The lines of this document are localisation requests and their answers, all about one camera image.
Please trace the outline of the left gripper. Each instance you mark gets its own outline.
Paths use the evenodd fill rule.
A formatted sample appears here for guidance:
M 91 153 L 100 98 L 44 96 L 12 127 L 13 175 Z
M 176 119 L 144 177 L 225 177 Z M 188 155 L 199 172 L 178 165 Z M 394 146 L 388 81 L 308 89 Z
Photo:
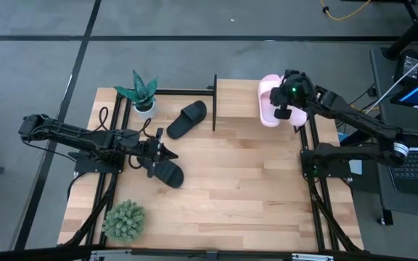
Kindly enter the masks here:
M 163 128 L 158 128 L 154 136 L 150 136 L 144 142 L 144 150 L 140 157 L 137 157 L 138 163 L 147 170 L 147 177 L 154 175 L 155 168 L 159 161 L 174 160 L 179 156 L 165 147 L 161 142 Z

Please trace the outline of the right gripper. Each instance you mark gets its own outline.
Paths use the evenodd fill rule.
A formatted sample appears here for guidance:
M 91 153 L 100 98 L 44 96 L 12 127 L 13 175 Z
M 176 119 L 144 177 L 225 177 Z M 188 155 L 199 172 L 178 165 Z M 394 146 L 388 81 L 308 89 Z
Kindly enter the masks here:
M 291 114 L 289 106 L 306 112 L 304 109 L 312 96 L 314 96 L 314 85 L 304 72 L 285 70 L 279 86 L 272 88 L 270 92 L 270 103 L 276 107 L 275 118 L 289 120 Z

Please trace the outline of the pink slide sandal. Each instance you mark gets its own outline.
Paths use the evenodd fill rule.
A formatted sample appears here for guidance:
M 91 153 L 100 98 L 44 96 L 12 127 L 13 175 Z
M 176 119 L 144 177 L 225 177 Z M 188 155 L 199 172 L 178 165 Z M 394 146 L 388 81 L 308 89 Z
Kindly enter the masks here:
M 291 111 L 289 122 L 295 127 L 303 126 L 308 119 L 308 114 L 297 107 L 289 106 L 288 109 Z
M 259 117 L 261 123 L 269 128 L 279 125 L 279 119 L 276 119 L 274 116 L 276 107 L 270 101 L 271 90 L 278 87 L 279 83 L 280 77 L 270 74 L 263 77 L 258 84 Z

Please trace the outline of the black slide sandal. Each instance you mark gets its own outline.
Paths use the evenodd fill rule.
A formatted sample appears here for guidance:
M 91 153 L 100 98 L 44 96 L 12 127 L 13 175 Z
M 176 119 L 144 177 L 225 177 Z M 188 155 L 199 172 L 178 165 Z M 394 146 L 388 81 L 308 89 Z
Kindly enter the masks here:
M 186 106 L 180 115 L 167 127 L 169 138 L 178 139 L 201 123 L 207 115 L 207 107 L 203 101 L 195 101 Z
M 154 163 L 151 159 L 137 158 L 139 164 L 147 170 L 147 177 L 156 177 L 165 185 L 177 189 L 184 182 L 182 169 L 170 160 Z

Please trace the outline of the snake plant in white pot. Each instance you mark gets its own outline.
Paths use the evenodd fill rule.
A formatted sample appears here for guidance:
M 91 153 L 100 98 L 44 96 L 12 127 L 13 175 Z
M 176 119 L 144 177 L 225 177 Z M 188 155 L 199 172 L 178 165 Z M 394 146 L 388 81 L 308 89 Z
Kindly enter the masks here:
M 153 118 L 157 113 L 155 92 L 157 90 L 157 78 L 145 83 L 141 76 L 133 70 L 133 88 L 116 86 L 115 90 L 131 101 L 134 109 L 142 120 Z

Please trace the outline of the round green succulent plant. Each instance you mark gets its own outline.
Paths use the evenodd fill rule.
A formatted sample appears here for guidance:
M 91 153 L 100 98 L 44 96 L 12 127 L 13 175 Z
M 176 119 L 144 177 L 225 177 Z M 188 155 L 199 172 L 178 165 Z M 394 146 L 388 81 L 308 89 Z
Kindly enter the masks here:
M 144 225 L 143 206 L 129 199 L 115 205 L 106 213 L 102 232 L 113 241 L 132 242 L 142 235 Z

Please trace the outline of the dark grey equipment cart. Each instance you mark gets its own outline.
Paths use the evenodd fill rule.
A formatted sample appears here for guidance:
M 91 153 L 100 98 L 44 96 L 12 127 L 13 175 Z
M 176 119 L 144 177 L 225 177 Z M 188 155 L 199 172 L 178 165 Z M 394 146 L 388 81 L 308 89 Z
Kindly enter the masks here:
M 382 96 L 386 91 L 396 94 L 401 87 L 392 88 L 393 75 L 396 70 L 396 61 L 386 59 L 380 48 L 370 51 L 370 62 L 374 82 L 377 88 L 377 95 Z M 407 133 L 406 143 L 410 147 L 418 148 L 418 109 L 404 105 L 393 104 L 389 97 L 385 97 L 379 103 L 380 118 L 388 125 L 403 128 Z M 418 215 L 418 195 L 406 194 L 397 190 L 390 175 L 390 169 L 384 165 L 376 165 L 378 171 L 378 181 L 380 185 L 380 202 L 384 216 L 392 212 L 403 212 Z

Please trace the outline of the thin white rod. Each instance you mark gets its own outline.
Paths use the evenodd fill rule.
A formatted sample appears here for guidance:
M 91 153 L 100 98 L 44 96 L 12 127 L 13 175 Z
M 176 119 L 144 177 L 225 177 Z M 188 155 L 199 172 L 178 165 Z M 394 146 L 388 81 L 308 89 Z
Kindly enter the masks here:
M 411 78 L 413 74 L 418 73 L 418 61 L 417 63 L 408 63 L 408 67 L 406 66 L 406 62 L 403 61 L 402 64 L 402 72 L 403 75 L 401 75 L 399 78 L 396 78 L 396 81 L 393 83 L 393 85 L 384 93 L 382 94 L 379 99 L 371 105 L 370 108 L 368 108 L 367 111 L 365 111 L 366 114 L 368 114 L 370 111 L 372 111 L 384 98 L 388 96 L 388 94 L 405 78 Z

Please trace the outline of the black power brick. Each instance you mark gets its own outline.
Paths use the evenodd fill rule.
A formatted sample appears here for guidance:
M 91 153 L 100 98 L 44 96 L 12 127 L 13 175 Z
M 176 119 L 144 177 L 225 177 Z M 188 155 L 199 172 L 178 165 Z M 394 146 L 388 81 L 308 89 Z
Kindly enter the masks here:
M 408 49 L 402 51 L 396 65 L 396 72 L 394 75 L 394 81 L 401 79 L 399 84 L 403 86 L 410 85 L 418 80 L 418 67 L 415 67 L 407 76 L 403 78 L 411 68 L 418 63 L 418 51 Z

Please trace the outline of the wooden shelf with black frame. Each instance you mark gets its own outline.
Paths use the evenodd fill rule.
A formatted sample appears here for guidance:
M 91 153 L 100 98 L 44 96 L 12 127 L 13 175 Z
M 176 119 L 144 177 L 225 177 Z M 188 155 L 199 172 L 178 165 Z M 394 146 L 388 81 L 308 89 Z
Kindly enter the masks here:
M 221 79 L 213 80 L 213 115 L 215 117 L 259 117 L 258 84 L 260 80 Z

